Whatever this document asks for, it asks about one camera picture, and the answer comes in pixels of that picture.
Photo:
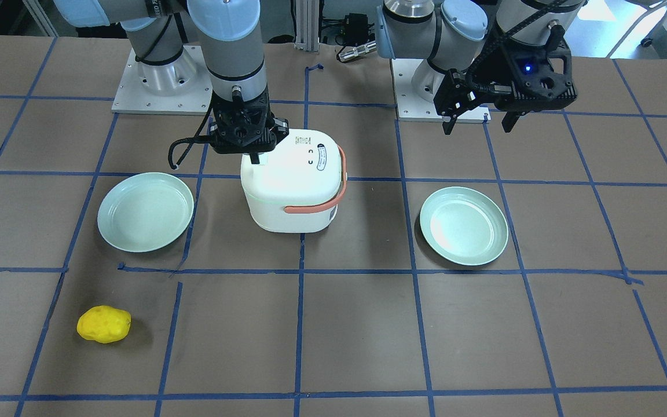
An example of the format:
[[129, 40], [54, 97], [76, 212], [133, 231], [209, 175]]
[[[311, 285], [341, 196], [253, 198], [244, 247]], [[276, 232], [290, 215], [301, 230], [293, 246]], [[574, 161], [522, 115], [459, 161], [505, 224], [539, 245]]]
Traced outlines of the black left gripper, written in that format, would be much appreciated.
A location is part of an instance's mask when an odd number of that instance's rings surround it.
[[[553, 51], [543, 46], [503, 44], [477, 65], [472, 79], [509, 87], [508, 95], [490, 98], [495, 108], [505, 111], [502, 128], [509, 134], [524, 112], [561, 110], [577, 100], [571, 59], [567, 44], [559, 44]], [[442, 116], [445, 135], [452, 133], [459, 116], [480, 105], [473, 95], [457, 69], [450, 68], [443, 76], [433, 103]]]

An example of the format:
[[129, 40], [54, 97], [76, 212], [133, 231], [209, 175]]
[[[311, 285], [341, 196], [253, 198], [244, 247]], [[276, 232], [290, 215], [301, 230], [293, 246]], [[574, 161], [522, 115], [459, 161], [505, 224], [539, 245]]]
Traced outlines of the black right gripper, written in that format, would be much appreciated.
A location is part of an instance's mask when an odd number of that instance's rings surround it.
[[211, 110], [215, 130], [209, 144], [216, 153], [249, 153], [251, 164], [262, 164], [262, 153], [274, 150], [280, 142], [268, 96], [241, 104], [212, 96]]

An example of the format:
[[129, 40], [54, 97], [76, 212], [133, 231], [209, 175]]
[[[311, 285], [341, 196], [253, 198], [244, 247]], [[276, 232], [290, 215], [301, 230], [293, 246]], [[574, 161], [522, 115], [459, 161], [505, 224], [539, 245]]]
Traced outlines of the green plate near right arm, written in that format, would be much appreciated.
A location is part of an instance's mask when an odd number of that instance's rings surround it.
[[180, 179], [151, 172], [129, 177], [105, 195], [96, 224], [101, 237], [127, 253], [164, 248], [188, 228], [194, 195]]

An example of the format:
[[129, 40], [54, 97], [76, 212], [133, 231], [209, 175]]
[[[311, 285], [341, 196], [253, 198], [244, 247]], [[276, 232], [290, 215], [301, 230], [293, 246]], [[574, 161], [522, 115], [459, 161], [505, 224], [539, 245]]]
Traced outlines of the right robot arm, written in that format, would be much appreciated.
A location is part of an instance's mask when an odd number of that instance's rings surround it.
[[120, 24], [131, 42], [135, 62], [146, 69], [146, 89], [172, 95], [199, 74], [185, 50], [190, 39], [182, 17], [196, 29], [210, 100], [193, 137], [173, 142], [170, 168], [178, 145], [187, 150], [209, 144], [219, 154], [248, 154], [253, 164], [275, 149], [289, 133], [288, 121], [270, 110], [258, 1], [56, 1], [74, 27]]

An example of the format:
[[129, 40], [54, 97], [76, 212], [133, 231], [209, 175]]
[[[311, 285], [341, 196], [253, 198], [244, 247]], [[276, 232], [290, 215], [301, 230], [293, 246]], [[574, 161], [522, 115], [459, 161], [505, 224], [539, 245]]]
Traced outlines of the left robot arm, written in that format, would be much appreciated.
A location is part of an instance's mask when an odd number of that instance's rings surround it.
[[473, 1], [384, 1], [375, 39], [383, 58], [419, 59], [415, 88], [450, 134], [491, 103], [509, 133], [530, 112], [577, 100], [566, 30], [582, 1], [501, 1], [493, 21]]

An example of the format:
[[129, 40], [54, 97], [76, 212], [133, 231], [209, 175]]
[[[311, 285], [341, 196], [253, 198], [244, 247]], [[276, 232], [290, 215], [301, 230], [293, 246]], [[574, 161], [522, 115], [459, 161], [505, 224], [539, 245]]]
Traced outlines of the green plate near left arm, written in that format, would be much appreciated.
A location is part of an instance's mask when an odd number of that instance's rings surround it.
[[433, 192], [420, 208], [419, 226], [435, 253], [460, 265], [492, 263], [508, 244], [505, 214], [473, 188], [450, 186]]

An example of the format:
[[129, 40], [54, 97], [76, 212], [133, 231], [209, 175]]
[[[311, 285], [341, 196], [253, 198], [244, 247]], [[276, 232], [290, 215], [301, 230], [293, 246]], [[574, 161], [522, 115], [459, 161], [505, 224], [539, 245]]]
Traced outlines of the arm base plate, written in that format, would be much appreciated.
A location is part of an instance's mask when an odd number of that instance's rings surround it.
[[199, 46], [185, 46], [174, 63], [135, 61], [130, 51], [111, 110], [117, 114], [199, 115], [211, 102], [212, 86]]
[[398, 118], [406, 122], [448, 122], [453, 113], [449, 107], [449, 71], [463, 70], [473, 56], [447, 54], [432, 59], [391, 59], [393, 87]]

